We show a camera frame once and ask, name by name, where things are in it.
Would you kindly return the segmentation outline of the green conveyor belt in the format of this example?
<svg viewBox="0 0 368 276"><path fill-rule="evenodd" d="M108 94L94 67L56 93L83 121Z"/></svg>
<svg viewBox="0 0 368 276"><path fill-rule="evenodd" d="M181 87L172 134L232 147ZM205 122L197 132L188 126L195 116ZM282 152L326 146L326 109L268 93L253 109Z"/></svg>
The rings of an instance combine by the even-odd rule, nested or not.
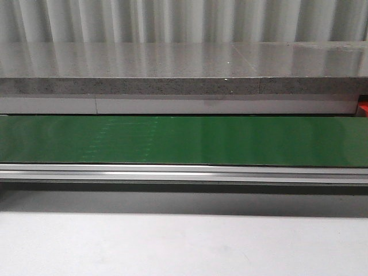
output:
<svg viewBox="0 0 368 276"><path fill-rule="evenodd" d="M2 116L1 161L366 167L367 119Z"/></svg>

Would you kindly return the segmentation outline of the grey stone counter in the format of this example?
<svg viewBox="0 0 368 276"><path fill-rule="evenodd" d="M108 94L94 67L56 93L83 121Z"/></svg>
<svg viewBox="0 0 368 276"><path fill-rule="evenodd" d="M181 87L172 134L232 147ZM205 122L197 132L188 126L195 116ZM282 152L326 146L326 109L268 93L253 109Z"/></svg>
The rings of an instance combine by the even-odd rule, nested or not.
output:
<svg viewBox="0 0 368 276"><path fill-rule="evenodd" d="M3 43L1 113L357 116L367 43Z"/></svg>

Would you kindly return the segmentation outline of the red object behind belt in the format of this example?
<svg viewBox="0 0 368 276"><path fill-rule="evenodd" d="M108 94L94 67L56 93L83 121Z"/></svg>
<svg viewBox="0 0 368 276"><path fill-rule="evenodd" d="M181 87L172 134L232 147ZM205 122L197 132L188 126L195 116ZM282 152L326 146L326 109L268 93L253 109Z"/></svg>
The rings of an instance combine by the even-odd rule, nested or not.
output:
<svg viewBox="0 0 368 276"><path fill-rule="evenodd" d="M356 110L357 117L366 117L368 118L368 102L367 101L359 101L357 110Z"/></svg>

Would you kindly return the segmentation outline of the white curtain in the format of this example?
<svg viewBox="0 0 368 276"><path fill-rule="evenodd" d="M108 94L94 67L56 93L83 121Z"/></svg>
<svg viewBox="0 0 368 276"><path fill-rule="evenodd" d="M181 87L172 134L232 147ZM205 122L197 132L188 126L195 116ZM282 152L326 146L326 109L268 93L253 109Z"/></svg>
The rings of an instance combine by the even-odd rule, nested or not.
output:
<svg viewBox="0 0 368 276"><path fill-rule="evenodd" d="M366 1L2 1L1 41L367 40Z"/></svg>

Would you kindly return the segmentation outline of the aluminium conveyor frame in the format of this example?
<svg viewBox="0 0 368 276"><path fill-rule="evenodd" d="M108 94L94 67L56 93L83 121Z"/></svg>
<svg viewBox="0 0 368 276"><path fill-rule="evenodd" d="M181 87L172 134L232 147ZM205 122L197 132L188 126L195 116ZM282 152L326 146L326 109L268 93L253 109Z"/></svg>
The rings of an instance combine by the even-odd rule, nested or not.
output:
<svg viewBox="0 0 368 276"><path fill-rule="evenodd" d="M46 191L365 196L367 169L4 163L1 165L1 188Z"/></svg>

